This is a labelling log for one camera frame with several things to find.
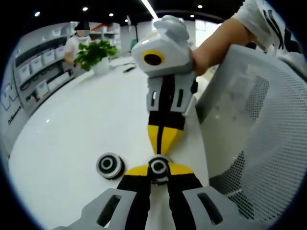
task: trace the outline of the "storage box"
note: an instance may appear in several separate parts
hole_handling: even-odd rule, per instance
[[[48,83],[48,88],[50,91],[53,91],[58,86],[58,82],[56,80],[57,79],[54,79],[53,81]]]
[[[49,92],[49,88],[47,85],[47,80],[42,81],[35,87],[36,96],[39,99],[42,99],[44,95]]]
[[[63,84],[64,81],[66,81],[69,78],[68,72],[62,74],[61,76],[57,77],[55,80],[57,81],[58,85]]]
[[[43,67],[42,57],[38,56],[37,58],[33,59],[30,62],[30,66],[31,66],[32,73],[36,73],[36,72],[40,71]]]
[[[48,65],[49,63],[55,60],[54,49],[43,54],[43,62],[44,65]]]
[[[20,82],[23,82],[28,79],[30,76],[30,64],[25,64],[18,70],[19,80]]]
[[[55,51],[56,59],[63,58],[64,54],[65,54],[65,46],[60,46],[56,48],[56,51]]]

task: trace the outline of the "white table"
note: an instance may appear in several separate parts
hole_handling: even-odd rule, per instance
[[[131,58],[115,60],[115,65]],[[9,161],[12,184],[29,213],[44,229],[68,226],[82,208],[119,180],[96,171],[106,152],[121,156],[127,168],[154,154],[148,134],[147,79],[139,69],[118,66],[102,77],[85,73],[58,90],[33,114]],[[195,110],[186,134],[170,155],[209,184],[204,144]],[[148,230],[175,229],[165,186],[152,186]]]

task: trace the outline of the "black plastic part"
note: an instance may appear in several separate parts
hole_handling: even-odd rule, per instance
[[[162,63],[162,59],[156,54],[145,55],[144,61],[151,66],[158,66]]]
[[[194,80],[192,86],[191,86],[191,93],[194,94],[197,92],[198,89],[198,82],[196,80]]]

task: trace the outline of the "yellow plastic part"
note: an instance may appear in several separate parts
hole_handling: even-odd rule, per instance
[[[168,163],[171,175],[184,175],[194,173],[192,169],[181,164]]]
[[[176,128],[164,127],[162,133],[161,154],[167,155],[171,148],[178,143],[183,136],[183,131]]]
[[[157,140],[158,140],[159,127],[148,125],[147,130],[148,130],[148,136],[149,136],[150,143],[152,144],[152,147],[153,147],[153,151],[155,154],[158,154],[157,153]]]
[[[157,55],[159,58],[161,58],[160,65],[165,61],[165,56],[160,51],[158,51],[158,50],[146,50],[146,51],[144,51],[143,52],[143,59],[148,54],[154,54],[154,55]]]
[[[148,164],[137,166],[126,171],[125,175],[129,176],[147,176]]]
[[[158,143],[158,126],[148,125],[148,136],[152,144],[153,151],[157,153],[157,143]],[[161,154],[167,155],[170,149],[181,139],[183,135],[182,130],[176,128],[164,127],[161,140]]]

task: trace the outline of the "gray plastic panel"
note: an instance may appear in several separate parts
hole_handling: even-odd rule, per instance
[[[175,95],[174,95],[173,104],[171,107],[172,112],[179,112],[179,113],[186,112],[188,105],[190,103],[190,100],[193,96],[190,89],[192,87],[192,84],[195,78],[196,78],[196,75],[194,72],[190,72],[188,74],[175,75]],[[163,82],[163,77],[148,78],[148,89],[149,90],[148,90],[147,97],[146,97],[148,111],[158,111],[159,109],[159,98],[160,98],[162,82]],[[180,107],[177,107],[180,90],[183,90],[183,97],[182,97]],[[154,104],[151,105],[154,92],[156,93],[155,100],[154,100]]]
[[[188,105],[191,101],[193,94],[191,93],[191,87],[196,78],[196,74],[194,72],[190,72],[188,74],[177,74],[175,75],[175,95],[173,99],[173,104],[171,111],[185,113]],[[181,106],[177,107],[177,102],[179,99],[179,91],[183,90],[183,97],[181,101]]]
[[[147,82],[148,82],[148,93],[147,93],[147,96],[146,96],[147,109],[148,109],[148,111],[158,111],[160,91],[161,91],[163,78],[162,77],[148,78]],[[154,99],[154,104],[151,105],[154,92],[156,93],[155,99]]]
[[[250,221],[239,214],[235,203],[217,192],[212,187],[203,187],[183,191],[183,194],[191,208],[197,230],[266,230],[272,222]],[[223,220],[214,225],[201,202],[199,195],[206,194],[215,204]]]
[[[136,192],[109,188],[82,209],[79,220],[68,227],[57,227],[54,230],[124,230],[135,195]],[[108,202],[114,196],[120,198],[120,201],[111,217],[109,226],[105,228],[97,222]]]

